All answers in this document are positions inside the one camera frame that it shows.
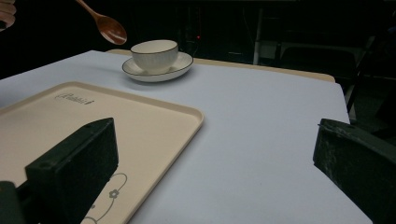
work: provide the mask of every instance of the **dark background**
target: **dark background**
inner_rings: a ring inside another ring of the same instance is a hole
[[[341,7],[348,1],[352,0],[333,2]],[[355,2],[369,6],[370,18],[361,19],[370,19],[373,22],[370,26],[379,35],[392,25],[391,2],[386,5],[375,0]],[[134,44],[161,38],[176,40],[181,51],[197,58],[252,63],[259,8],[270,13],[298,10],[297,3],[261,1],[86,0],[86,3],[96,12],[119,21],[128,33],[128,41],[122,46],[107,42],[92,16],[76,1],[17,0],[16,22],[0,33],[0,78],[90,49],[129,49]]]

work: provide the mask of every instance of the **spoon handle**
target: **spoon handle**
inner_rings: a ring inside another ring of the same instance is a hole
[[[84,7],[95,19],[99,17],[99,14],[93,11],[83,0],[76,0],[82,7]]]

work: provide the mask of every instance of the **beige tray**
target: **beige tray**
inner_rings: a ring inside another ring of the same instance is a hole
[[[17,186],[24,167],[82,125],[114,118],[119,168],[82,223],[125,223],[201,127],[199,110],[68,82],[0,110],[0,180]]]

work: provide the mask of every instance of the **human hand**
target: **human hand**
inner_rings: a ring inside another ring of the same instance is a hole
[[[0,0],[0,32],[10,27],[15,22],[17,9],[15,0]]]

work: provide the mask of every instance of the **dark floor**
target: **dark floor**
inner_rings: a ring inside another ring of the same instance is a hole
[[[357,121],[353,125],[369,133],[391,127],[378,111],[395,87],[396,79],[364,77],[354,104]],[[396,146],[396,135],[385,140]]]

